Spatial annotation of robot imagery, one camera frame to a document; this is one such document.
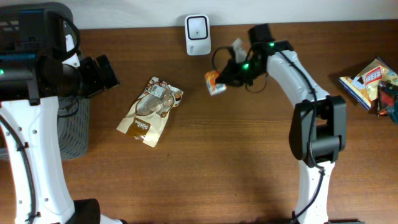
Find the orange tissue pack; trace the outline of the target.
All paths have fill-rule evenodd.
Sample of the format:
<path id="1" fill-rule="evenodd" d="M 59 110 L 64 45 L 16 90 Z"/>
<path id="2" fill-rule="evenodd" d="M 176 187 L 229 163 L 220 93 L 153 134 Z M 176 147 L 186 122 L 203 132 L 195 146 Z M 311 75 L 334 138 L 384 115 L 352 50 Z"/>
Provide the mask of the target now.
<path id="1" fill-rule="evenodd" d="M 206 87 L 210 96 L 215 96 L 227 90 L 227 86 L 223 83 L 217 83 L 216 79 L 219 77 L 219 71 L 212 70 L 205 74 Z"/>

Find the brown cookie snack pouch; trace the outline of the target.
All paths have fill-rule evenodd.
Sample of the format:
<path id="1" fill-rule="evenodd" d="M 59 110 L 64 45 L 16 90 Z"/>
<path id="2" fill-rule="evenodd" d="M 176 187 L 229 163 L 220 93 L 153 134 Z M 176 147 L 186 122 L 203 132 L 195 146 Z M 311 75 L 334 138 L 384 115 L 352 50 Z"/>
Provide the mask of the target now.
<path id="1" fill-rule="evenodd" d="M 170 111 L 180 104 L 182 96 L 183 91 L 179 88 L 152 77 L 116 129 L 155 147 L 167 124 Z"/>

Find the yellow wet wipes pack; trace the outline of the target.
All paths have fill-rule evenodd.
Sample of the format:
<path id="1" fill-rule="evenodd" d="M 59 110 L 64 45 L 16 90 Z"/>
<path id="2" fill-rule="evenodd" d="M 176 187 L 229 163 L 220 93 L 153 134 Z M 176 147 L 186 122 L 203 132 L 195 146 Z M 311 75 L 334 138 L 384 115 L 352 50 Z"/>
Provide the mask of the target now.
<path id="1" fill-rule="evenodd" d="M 370 110 L 378 97 L 377 89 L 380 82 L 385 81 L 397 86 L 397 72 L 380 57 L 376 57 L 356 76 L 339 77 L 338 81 L 363 107 Z"/>

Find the black red snack packet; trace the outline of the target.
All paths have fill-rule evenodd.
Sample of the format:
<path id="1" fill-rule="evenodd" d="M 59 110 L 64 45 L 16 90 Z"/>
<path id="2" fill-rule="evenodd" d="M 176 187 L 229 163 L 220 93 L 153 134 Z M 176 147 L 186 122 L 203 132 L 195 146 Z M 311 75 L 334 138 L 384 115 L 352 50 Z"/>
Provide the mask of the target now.
<path id="1" fill-rule="evenodd" d="M 389 116 L 392 107 L 397 107 L 397 85 L 381 81 L 378 85 L 378 116 Z"/>

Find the blue mouthwash bottle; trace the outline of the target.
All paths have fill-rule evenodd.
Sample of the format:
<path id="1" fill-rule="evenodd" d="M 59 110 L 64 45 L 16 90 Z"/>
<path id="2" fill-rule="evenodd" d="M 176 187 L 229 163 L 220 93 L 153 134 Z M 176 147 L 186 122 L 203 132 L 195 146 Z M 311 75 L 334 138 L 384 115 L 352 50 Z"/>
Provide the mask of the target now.
<path id="1" fill-rule="evenodd" d="M 391 108 L 390 113 L 389 113 L 389 117 L 391 118 L 391 120 L 395 124 L 398 123 L 398 111 L 397 111 L 397 107 L 396 106 Z"/>

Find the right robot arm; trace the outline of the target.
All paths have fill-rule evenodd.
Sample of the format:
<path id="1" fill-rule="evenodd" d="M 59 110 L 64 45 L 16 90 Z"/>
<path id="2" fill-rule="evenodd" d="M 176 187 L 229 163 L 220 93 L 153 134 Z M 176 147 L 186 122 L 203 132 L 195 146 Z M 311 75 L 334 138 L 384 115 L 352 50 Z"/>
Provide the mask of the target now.
<path id="1" fill-rule="evenodd" d="M 291 223 L 329 223 L 330 177 L 346 146 L 346 102 L 324 90 L 300 63 L 288 40 L 275 40 L 268 24 L 248 31 L 250 49 L 226 46 L 230 58 L 215 83 L 248 88 L 265 75 L 281 87 L 294 109 L 289 146 L 299 163 L 298 202 Z"/>

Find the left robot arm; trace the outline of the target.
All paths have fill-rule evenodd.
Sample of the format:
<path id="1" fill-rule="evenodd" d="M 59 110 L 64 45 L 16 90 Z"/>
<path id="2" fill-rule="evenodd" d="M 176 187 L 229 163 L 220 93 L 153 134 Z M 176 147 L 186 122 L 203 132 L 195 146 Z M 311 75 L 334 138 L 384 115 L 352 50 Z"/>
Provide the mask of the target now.
<path id="1" fill-rule="evenodd" d="M 80 31 L 59 2 L 1 8 L 1 131 L 16 223 L 112 223 L 94 198 L 73 200 L 58 141 L 59 100 L 80 101 L 119 80 L 105 55 L 81 58 Z"/>

